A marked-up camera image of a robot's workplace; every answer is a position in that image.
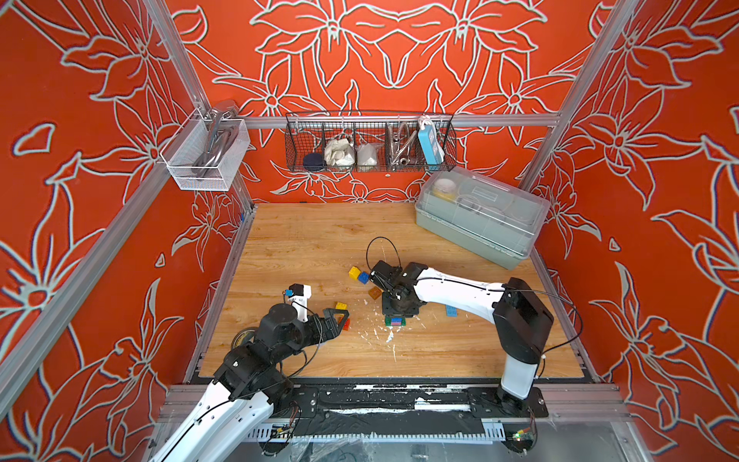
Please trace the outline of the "dark green lego plate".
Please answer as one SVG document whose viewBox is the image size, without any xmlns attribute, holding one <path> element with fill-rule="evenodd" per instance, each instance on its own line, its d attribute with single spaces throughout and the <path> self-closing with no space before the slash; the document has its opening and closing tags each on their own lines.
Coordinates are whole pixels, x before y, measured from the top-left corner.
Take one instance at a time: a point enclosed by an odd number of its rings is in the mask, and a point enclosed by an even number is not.
<svg viewBox="0 0 739 462">
<path fill-rule="evenodd" d="M 401 327 L 406 326 L 406 317 L 402 316 L 386 316 L 385 325 L 388 327 Z"/>
</svg>

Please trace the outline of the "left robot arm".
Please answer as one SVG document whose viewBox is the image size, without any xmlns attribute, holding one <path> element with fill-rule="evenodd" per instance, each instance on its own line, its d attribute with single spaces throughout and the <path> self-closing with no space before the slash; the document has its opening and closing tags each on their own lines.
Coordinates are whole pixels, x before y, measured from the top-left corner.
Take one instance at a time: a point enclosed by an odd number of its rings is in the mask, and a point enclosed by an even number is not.
<svg viewBox="0 0 739 462">
<path fill-rule="evenodd" d="M 301 304 L 273 305 L 256 334 L 223 359 L 184 423 L 154 454 L 154 461 L 223 461 L 275 412 L 296 407 L 294 386 L 279 365 L 308 347 L 341 335 L 349 312 L 327 308 L 323 315 Z"/>
</svg>

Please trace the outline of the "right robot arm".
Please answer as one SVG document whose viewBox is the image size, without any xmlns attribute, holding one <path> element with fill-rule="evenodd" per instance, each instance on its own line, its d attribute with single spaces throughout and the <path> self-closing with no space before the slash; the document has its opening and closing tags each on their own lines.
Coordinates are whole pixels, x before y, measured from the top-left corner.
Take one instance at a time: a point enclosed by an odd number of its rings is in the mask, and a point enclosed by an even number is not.
<svg viewBox="0 0 739 462">
<path fill-rule="evenodd" d="M 492 323 L 506 355 L 498 397 L 528 399 L 554 317 L 525 281 L 512 277 L 506 283 L 485 283 L 416 262 L 403 268 L 382 260 L 369 277 L 382 291 L 388 318 L 413 318 L 425 304 L 438 303 Z"/>
</svg>

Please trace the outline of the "brown lego brick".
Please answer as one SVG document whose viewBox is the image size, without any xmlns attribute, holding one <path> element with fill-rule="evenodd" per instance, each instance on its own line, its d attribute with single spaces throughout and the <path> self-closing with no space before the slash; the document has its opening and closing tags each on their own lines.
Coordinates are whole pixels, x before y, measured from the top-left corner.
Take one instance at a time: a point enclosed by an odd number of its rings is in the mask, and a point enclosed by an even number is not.
<svg viewBox="0 0 739 462">
<path fill-rule="evenodd" d="M 382 294 L 383 291 L 377 287 L 373 287 L 371 288 L 371 290 L 369 290 L 369 295 L 373 300 L 378 300 L 379 298 L 381 298 Z"/>
</svg>

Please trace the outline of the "tape roll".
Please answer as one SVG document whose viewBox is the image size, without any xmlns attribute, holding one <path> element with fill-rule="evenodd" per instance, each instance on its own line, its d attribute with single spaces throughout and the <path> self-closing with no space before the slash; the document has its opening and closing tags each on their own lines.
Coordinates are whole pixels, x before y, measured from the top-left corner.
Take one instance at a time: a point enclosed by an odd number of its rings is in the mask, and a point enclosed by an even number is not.
<svg viewBox="0 0 739 462">
<path fill-rule="evenodd" d="M 231 348 L 238 348 L 242 345 L 252 343 L 256 336 L 257 328 L 254 326 L 244 328 L 240 330 L 232 339 Z"/>
</svg>

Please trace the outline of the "grey lidded storage box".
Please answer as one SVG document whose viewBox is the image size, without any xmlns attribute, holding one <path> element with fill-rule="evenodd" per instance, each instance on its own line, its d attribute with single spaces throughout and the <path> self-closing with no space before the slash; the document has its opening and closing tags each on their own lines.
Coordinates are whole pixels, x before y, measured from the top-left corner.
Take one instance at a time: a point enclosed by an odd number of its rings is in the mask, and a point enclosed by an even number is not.
<svg viewBox="0 0 739 462">
<path fill-rule="evenodd" d="M 435 172 L 416 200 L 417 225 L 513 270 L 529 258 L 550 211 L 540 196 L 474 171 Z"/>
</svg>

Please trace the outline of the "light blue box in basket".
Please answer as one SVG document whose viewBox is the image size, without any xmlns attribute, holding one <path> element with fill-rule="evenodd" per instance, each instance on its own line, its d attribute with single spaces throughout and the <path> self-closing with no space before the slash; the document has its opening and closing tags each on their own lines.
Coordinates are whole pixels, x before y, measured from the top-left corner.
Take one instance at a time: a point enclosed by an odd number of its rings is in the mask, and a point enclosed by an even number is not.
<svg viewBox="0 0 739 462">
<path fill-rule="evenodd" d="M 438 166 L 444 163 L 445 154 L 437 139 L 437 130 L 434 121 L 428 115 L 422 115 L 418 120 L 418 140 L 423 152 L 423 158 L 428 166 Z"/>
</svg>

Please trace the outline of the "white cloth in basket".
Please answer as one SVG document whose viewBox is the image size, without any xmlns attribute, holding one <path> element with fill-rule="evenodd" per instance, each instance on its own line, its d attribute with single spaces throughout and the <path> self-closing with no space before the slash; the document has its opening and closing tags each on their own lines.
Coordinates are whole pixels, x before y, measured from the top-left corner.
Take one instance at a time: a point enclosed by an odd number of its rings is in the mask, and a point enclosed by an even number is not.
<svg viewBox="0 0 739 462">
<path fill-rule="evenodd" d="M 356 163 L 355 150 L 346 138 L 330 140 L 323 152 L 323 159 L 327 167 L 350 169 Z"/>
</svg>

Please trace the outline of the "clear plastic bin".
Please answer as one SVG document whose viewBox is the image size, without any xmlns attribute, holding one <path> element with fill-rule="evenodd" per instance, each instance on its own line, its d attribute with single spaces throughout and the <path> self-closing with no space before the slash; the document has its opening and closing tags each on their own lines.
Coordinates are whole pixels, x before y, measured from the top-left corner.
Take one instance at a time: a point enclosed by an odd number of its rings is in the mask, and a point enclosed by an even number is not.
<svg viewBox="0 0 739 462">
<path fill-rule="evenodd" d="M 233 100 L 195 115 L 163 155 L 169 174 L 182 191 L 226 192 L 232 187 L 250 147 L 246 122 Z"/>
</svg>

